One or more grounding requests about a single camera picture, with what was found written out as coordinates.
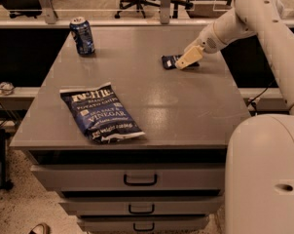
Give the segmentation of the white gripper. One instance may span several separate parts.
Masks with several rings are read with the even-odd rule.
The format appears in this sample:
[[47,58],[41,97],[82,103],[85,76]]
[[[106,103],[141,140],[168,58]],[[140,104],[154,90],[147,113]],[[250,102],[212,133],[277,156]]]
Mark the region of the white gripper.
[[211,23],[205,27],[199,36],[191,42],[185,49],[184,54],[175,63],[178,69],[184,69],[189,65],[199,61],[203,57],[203,51],[208,54],[214,54],[226,47],[214,31],[214,24]]

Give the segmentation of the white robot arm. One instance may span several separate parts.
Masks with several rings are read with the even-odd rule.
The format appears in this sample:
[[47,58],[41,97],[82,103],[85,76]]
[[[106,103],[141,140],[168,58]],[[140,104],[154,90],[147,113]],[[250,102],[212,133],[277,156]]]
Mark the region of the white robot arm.
[[231,135],[225,171],[226,234],[294,234],[294,33],[278,0],[234,0],[203,29],[176,66],[256,36],[287,108],[240,123]]

